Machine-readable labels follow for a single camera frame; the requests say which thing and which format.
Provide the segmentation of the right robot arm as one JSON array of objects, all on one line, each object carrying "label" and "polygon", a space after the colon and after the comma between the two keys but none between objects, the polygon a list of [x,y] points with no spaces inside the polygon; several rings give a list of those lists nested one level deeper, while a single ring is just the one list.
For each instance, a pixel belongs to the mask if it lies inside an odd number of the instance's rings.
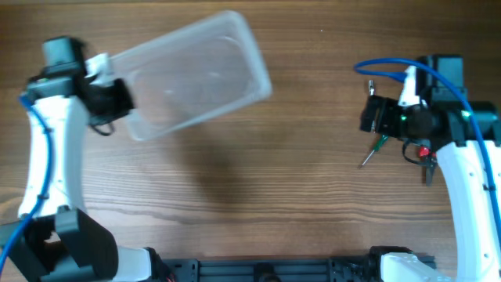
[{"label": "right robot arm", "polygon": [[398,99],[369,87],[361,130],[429,151],[415,165],[431,180],[445,179],[457,249],[456,281],[500,279],[500,116],[490,102],[471,102],[463,59],[454,55],[418,60],[362,61],[356,72],[402,83]]}]

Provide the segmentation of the green handled screwdriver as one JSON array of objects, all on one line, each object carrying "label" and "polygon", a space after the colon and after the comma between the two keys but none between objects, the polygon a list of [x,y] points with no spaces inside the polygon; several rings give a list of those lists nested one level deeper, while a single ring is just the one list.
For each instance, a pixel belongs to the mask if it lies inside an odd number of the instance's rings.
[{"label": "green handled screwdriver", "polygon": [[372,150],[368,153],[368,155],[366,156],[364,161],[360,164],[359,169],[362,169],[365,167],[365,165],[370,160],[370,158],[384,146],[384,144],[388,141],[388,139],[389,139],[389,136],[386,136],[386,135],[380,136],[380,138],[373,145]]}]

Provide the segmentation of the silver combination wrench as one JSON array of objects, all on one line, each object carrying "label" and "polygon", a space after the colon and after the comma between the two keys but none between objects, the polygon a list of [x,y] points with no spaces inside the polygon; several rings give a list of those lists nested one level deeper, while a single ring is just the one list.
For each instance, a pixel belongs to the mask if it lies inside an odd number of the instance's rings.
[{"label": "silver combination wrench", "polygon": [[369,95],[373,96],[375,94],[375,85],[373,80],[369,80],[368,83],[368,90],[369,90]]}]

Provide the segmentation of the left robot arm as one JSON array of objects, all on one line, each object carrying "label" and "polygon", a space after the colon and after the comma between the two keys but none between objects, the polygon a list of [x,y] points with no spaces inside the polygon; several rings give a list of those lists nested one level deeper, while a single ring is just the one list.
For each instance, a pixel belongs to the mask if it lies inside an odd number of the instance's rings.
[{"label": "left robot arm", "polygon": [[155,281],[168,271],[151,248],[117,245],[85,211],[85,132],[101,132],[134,104],[108,67],[93,67],[72,37],[43,43],[45,66],[29,79],[20,103],[31,127],[27,187],[16,222],[1,228],[1,259],[29,281]]}]

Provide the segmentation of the clear plastic container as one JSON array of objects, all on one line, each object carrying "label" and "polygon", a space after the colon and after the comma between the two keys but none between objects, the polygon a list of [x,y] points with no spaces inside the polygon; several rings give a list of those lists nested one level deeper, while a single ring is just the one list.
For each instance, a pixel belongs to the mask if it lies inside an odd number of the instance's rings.
[{"label": "clear plastic container", "polygon": [[250,106],[272,94],[244,16],[224,11],[110,59],[134,107],[124,119],[136,140],[154,139]]}]

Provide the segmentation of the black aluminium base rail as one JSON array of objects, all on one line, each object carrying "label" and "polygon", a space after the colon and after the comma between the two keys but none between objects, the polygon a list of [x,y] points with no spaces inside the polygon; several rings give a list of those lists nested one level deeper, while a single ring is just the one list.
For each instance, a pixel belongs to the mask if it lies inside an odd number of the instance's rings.
[{"label": "black aluminium base rail", "polygon": [[271,270],[288,282],[381,281],[379,260],[372,255],[310,259],[199,261],[165,259],[164,263],[179,282],[255,282]]}]

